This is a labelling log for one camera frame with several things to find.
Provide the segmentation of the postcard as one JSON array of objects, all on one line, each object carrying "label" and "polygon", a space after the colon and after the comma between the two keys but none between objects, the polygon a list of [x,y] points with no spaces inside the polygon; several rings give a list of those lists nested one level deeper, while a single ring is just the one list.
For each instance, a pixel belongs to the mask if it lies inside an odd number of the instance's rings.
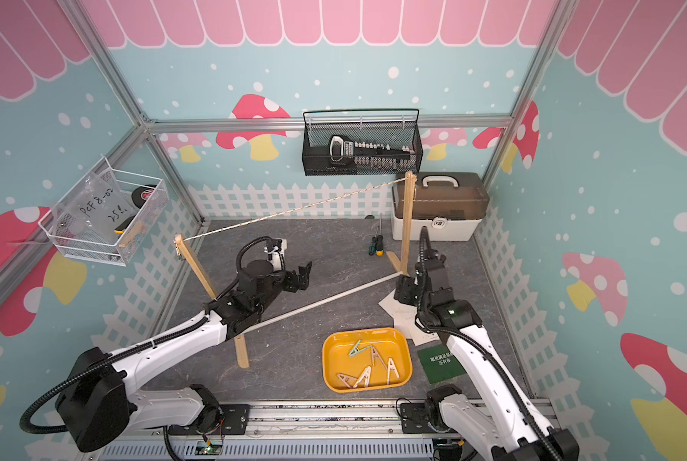
[{"label": "postcard", "polygon": [[412,305],[405,305],[397,301],[394,291],[381,300],[379,305],[392,317],[393,327],[403,335],[407,335],[409,330],[415,325],[417,309]]},{"label": "postcard", "polygon": [[417,355],[426,378],[431,384],[466,374],[459,360],[444,345],[419,350]]},{"label": "postcard", "polygon": [[404,315],[395,321],[395,328],[401,332],[406,339],[413,341],[415,346],[431,343],[439,340],[436,333],[425,333],[417,325],[414,315]]}]

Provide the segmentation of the white clothespin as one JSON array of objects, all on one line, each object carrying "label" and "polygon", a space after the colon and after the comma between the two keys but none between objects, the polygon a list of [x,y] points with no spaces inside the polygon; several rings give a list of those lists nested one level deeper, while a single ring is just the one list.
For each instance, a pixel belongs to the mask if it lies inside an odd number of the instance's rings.
[{"label": "white clothespin", "polygon": [[397,369],[397,365],[392,357],[388,358],[387,361],[387,384],[393,384],[395,381],[400,379],[400,374]]},{"label": "white clothespin", "polygon": [[367,366],[363,372],[358,376],[353,388],[366,388],[370,385],[370,377],[372,376],[372,367]]}]

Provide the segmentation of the green clothespin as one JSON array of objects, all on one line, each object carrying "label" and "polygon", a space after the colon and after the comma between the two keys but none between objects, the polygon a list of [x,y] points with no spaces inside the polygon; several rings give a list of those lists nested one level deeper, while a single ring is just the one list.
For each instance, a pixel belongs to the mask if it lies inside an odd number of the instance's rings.
[{"label": "green clothespin", "polygon": [[349,357],[355,357],[355,355],[359,355],[359,353],[361,353],[362,350],[360,349],[360,344],[361,344],[361,340],[357,340],[354,343],[354,345],[352,346],[352,348],[348,352]]}]

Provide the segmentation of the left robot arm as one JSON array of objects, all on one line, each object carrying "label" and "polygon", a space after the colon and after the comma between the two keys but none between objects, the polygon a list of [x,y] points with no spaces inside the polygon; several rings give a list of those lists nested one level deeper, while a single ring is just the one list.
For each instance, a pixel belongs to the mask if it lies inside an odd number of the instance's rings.
[{"label": "left robot arm", "polygon": [[82,353],[63,382],[32,403],[20,418],[23,432],[67,432],[82,453],[97,451],[127,431],[172,426],[205,436],[222,427],[224,409],[201,384],[144,391],[149,381],[180,362],[239,337],[261,322],[283,292],[310,284],[311,264],[290,270],[286,242],[261,236],[236,255],[235,278],[186,322],[133,346]]}]

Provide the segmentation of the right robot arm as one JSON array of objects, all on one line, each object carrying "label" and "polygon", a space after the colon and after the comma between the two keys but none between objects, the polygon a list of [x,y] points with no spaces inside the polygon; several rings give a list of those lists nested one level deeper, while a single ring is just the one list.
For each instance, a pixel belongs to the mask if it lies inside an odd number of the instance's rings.
[{"label": "right robot arm", "polygon": [[576,460],[577,440],[556,428],[536,409],[505,367],[473,306],[454,296],[446,257],[434,249],[429,232],[418,239],[416,274],[401,276],[395,301],[416,309],[415,325],[436,334],[461,364],[488,411],[481,413],[462,391],[444,385],[424,403],[433,430],[457,432],[470,446],[469,457],[485,460]]}]

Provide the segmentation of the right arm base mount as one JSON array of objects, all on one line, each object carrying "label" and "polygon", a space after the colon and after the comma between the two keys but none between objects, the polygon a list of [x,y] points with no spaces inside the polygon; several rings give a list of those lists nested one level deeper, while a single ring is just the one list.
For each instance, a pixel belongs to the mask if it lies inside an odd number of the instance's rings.
[{"label": "right arm base mount", "polygon": [[399,401],[395,412],[405,434],[456,434],[457,431],[439,422],[425,403]]}]

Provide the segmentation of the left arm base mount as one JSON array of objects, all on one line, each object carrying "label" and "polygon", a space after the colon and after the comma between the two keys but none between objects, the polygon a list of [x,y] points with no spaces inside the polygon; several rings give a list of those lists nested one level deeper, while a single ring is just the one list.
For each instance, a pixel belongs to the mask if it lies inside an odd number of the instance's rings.
[{"label": "left arm base mount", "polygon": [[171,426],[172,436],[228,436],[245,435],[249,423],[250,405],[215,405],[203,409],[197,419],[188,426]]}]

